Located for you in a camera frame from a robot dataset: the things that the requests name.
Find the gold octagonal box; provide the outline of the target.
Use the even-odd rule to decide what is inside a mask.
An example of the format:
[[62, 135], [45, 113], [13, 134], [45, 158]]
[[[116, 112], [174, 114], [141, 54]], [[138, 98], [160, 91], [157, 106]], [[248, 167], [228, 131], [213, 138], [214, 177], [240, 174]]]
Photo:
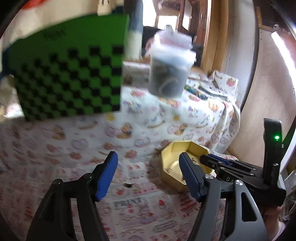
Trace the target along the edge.
[[179, 156], [185, 152], [193, 163], [201, 166], [205, 174], [215, 174], [214, 171], [201, 164], [202, 155], [209, 154], [209, 149], [191, 141], [173, 141], [161, 151], [161, 180], [177, 192], [187, 192], [187, 185], [179, 166]]

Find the baby bear print cloth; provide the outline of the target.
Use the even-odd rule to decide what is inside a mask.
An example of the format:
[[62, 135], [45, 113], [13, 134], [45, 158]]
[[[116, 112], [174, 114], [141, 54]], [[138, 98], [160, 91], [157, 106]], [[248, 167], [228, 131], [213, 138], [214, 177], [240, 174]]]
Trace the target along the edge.
[[148, 69], [125, 67], [120, 111], [27, 122], [14, 103], [1, 121], [1, 150], [32, 152], [116, 151], [121, 158], [137, 158], [160, 152], [170, 142], [192, 141], [219, 153], [231, 144], [240, 127], [240, 108], [233, 99], [237, 79], [214, 72], [222, 78], [227, 99], [210, 96], [198, 86], [218, 90], [213, 78], [192, 77], [186, 85], [205, 94], [201, 100], [184, 90], [174, 99], [148, 92]]

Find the small dark bead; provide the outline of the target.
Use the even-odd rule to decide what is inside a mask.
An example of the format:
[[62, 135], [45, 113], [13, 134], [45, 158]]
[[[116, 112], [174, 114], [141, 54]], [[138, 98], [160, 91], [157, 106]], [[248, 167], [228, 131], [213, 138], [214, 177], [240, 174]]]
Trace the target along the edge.
[[131, 188], [132, 186], [133, 186], [132, 183], [125, 183], [125, 187], [127, 187], [127, 188]]

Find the translucent plastic tub with lid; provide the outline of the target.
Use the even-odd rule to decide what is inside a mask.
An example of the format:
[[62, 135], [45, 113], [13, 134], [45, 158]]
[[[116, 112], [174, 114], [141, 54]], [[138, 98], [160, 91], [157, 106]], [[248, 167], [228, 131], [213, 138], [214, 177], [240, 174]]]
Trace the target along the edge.
[[182, 96], [196, 52], [154, 42], [150, 48], [148, 91], [162, 98]]

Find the green black checkered box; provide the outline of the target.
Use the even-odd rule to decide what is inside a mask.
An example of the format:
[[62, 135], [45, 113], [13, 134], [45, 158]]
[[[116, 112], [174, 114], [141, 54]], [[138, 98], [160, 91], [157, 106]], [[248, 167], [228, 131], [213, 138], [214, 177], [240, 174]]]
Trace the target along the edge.
[[27, 121], [120, 110], [129, 17], [88, 15], [16, 40], [3, 52]]

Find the pink white plastic bag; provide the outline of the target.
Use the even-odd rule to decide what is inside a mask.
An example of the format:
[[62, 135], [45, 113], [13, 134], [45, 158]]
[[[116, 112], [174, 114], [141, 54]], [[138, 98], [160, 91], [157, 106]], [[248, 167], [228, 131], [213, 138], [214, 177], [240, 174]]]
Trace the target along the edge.
[[188, 50], [192, 49], [192, 37], [175, 32], [171, 25], [166, 25], [164, 30], [158, 30], [153, 37], [149, 38], [145, 44], [145, 50], [148, 51], [154, 42]]

